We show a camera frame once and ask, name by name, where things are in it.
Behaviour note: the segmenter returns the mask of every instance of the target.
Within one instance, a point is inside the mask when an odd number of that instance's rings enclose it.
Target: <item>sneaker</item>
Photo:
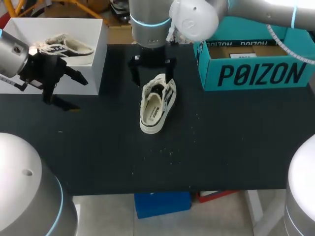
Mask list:
[[[147,134],[158,133],[176,99],[173,79],[167,84],[165,74],[157,75],[144,85],[140,107],[140,128]]]
[[[37,51],[47,55],[57,55],[69,65],[90,64],[94,57],[94,50],[91,47],[67,34],[49,38],[45,43],[35,43],[30,47],[29,54],[34,55]]]

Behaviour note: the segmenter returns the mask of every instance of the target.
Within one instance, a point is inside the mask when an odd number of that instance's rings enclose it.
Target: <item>white cardboard box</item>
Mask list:
[[[31,46],[35,42],[45,42],[47,38],[67,33],[75,39],[95,49],[94,59],[87,65],[70,65],[79,70],[88,85],[83,86],[71,80],[67,75],[60,79],[54,94],[97,95],[103,74],[107,52],[107,28],[101,19],[76,19],[76,18],[11,18],[4,31]],[[10,78],[22,84],[19,76]],[[24,92],[0,81],[0,93],[27,93],[39,94],[42,90],[28,86]]]

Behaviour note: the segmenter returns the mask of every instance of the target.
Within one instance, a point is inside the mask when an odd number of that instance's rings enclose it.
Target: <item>gray robot arm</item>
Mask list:
[[[53,94],[57,83],[66,74],[72,80],[87,85],[88,81],[81,72],[73,70],[58,56],[48,56],[37,53],[29,54],[29,47],[24,42],[0,29],[0,80],[21,91],[28,85],[43,90],[43,102],[53,104],[64,111],[77,111],[79,107],[66,102]],[[10,79],[15,75],[20,76],[23,85]]]
[[[27,44],[0,30],[0,74],[13,77],[20,73],[29,58]]]
[[[218,16],[236,16],[265,24],[315,31],[315,1],[312,0],[205,0]],[[166,43],[171,26],[173,0],[129,0],[134,39],[143,47]],[[210,22],[204,23],[204,29]]]

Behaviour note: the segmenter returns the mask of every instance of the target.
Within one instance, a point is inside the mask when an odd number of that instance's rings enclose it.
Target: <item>red object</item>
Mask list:
[[[232,194],[232,193],[236,193],[236,192],[238,192],[238,191],[219,191],[218,193],[210,194],[210,195],[203,196],[203,197],[201,197],[200,193],[197,192],[196,196],[197,196],[198,200],[201,203],[205,203],[207,201],[211,201],[213,199],[221,198],[221,197],[224,197],[226,195],[229,195],[229,194]]]
[[[10,20],[10,15],[8,12],[5,13],[3,16],[1,16],[0,17],[0,29],[3,29],[9,20]]]

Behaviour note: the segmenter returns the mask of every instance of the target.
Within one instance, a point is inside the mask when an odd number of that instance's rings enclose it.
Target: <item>cable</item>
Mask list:
[[[302,62],[306,62],[306,63],[311,64],[311,65],[315,65],[315,60],[310,60],[310,59],[304,58],[300,55],[297,55],[295,52],[291,51],[287,46],[285,46],[285,44],[281,42],[281,40],[277,37],[276,33],[272,30],[271,25],[267,25],[267,29],[268,29],[269,33],[271,34],[271,36],[273,37],[273,39],[276,41],[276,43],[283,50],[285,50],[288,54],[290,54],[291,56],[293,56],[294,58],[296,58]]]

